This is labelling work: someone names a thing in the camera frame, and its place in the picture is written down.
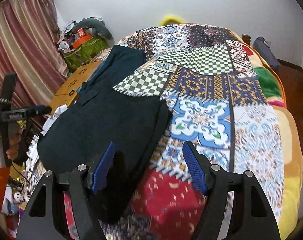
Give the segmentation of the white crumpled cloth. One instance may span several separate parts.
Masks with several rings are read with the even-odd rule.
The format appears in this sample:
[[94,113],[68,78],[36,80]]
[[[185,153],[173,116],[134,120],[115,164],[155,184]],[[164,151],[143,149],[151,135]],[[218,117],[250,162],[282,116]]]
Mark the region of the white crumpled cloth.
[[40,132],[42,135],[46,135],[48,130],[51,128],[52,124],[57,120],[57,118],[64,113],[68,109],[66,104],[59,106],[54,113],[46,120],[43,125],[42,131]]

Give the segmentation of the grey blue bag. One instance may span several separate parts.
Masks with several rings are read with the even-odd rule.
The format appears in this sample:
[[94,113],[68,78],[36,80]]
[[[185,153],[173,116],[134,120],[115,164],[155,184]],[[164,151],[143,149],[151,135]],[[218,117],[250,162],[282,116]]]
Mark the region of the grey blue bag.
[[267,41],[262,36],[254,40],[253,48],[262,56],[262,58],[274,71],[277,71],[279,69],[281,66],[280,62],[272,53]]

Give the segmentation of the yellow orange fleece blanket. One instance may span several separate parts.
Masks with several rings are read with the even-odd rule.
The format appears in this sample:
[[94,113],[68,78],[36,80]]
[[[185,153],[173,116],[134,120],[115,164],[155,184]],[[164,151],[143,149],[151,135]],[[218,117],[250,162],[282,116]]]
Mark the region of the yellow orange fleece blanket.
[[298,223],[302,188],[303,157],[298,130],[286,108],[282,82],[254,48],[239,36],[256,72],[265,105],[237,106],[235,115],[234,171],[254,172],[274,212],[281,239]]

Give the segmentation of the wooden lap desk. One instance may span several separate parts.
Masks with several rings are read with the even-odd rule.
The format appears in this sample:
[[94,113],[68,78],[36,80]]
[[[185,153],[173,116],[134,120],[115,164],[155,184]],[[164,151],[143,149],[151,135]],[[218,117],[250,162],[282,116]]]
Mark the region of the wooden lap desk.
[[97,69],[101,61],[92,62],[77,68],[65,83],[55,93],[54,98],[49,103],[53,114],[62,105],[69,107],[79,98],[77,89],[86,82],[93,72]]

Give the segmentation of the patchwork patterned bedspread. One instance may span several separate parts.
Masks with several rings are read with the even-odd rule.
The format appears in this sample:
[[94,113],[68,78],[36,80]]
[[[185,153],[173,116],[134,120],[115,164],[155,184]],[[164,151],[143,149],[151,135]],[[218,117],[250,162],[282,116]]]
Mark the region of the patchwork patterned bedspread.
[[[237,106],[265,105],[247,53],[228,29],[175,24],[134,32],[118,46],[146,60],[111,91],[158,96],[172,113],[123,216],[100,220],[92,207],[90,162],[70,172],[45,169],[19,239],[279,239],[278,224],[254,172],[234,171]],[[191,141],[207,195],[183,156]]]

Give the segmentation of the yellow plush pillow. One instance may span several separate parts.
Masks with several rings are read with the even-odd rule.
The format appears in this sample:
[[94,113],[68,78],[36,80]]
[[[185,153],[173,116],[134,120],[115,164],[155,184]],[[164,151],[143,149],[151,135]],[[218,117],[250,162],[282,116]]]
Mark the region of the yellow plush pillow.
[[171,25],[171,24],[185,24],[186,22],[177,17],[177,16],[173,16],[173,15],[168,15],[165,16],[159,23],[160,27],[166,26],[166,25]]

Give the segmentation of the blue folded garment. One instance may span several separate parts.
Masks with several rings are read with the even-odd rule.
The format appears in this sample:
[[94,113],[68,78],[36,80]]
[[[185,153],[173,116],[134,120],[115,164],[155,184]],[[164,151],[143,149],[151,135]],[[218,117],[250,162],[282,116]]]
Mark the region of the blue folded garment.
[[90,67],[90,75],[86,80],[82,81],[81,85],[76,90],[77,93],[80,93],[80,91],[86,87],[86,83],[94,79],[99,74],[100,69],[104,64],[104,61],[96,61],[86,65],[87,67]]

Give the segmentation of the pink striped curtain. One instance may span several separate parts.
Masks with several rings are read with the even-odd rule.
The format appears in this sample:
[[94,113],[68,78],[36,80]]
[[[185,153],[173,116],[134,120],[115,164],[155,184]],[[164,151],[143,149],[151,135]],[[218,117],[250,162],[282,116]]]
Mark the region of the pink striped curtain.
[[65,82],[59,36],[53,0],[0,1],[0,92],[5,74],[16,73],[15,107],[46,105]]

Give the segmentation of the orange box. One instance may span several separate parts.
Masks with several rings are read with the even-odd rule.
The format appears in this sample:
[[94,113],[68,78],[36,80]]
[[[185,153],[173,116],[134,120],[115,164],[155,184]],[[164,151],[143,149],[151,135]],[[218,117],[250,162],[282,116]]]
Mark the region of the orange box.
[[77,49],[78,47],[80,47],[82,44],[86,43],[87,41],[89,41],[90,39],[92,39],[93,36],[90,34],[84,35],[80,38],[78,38],[77,40],[75,40],[72,44],[74,49]]

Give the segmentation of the folded dark teal garment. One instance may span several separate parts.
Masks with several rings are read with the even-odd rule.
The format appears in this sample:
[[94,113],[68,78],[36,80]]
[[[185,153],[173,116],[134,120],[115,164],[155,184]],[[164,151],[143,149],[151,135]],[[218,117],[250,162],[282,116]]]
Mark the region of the folded dark teal garment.
[[132,74],[145,60],[144,50],[113,46],[98,72],[82,85],[77,104],[83,106],[95,96],[110,92],[114,85]]

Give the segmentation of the green fabric storage bag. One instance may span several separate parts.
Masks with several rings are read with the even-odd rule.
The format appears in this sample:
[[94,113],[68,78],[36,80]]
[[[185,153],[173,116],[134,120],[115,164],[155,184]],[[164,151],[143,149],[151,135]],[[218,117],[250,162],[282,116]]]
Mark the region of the green fabric storage bag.
[[102,50],[108,48],[104,39],[99,36],[92,37],[76,49],[61,51],[62,57],[70,72],[74,72],[78,67],[91,62]]

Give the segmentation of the black pants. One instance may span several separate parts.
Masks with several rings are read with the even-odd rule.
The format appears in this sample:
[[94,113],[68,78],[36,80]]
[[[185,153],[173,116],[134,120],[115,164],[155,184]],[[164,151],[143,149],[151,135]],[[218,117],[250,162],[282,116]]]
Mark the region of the black pants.
[[100,220],[115,224],[125,213],[171,117],[158,96],[90,93],[41,136],[38,154],[45,169],[59,174],[102,157],[114,143],[116,153],[106,185],[91,197],[91,204]]

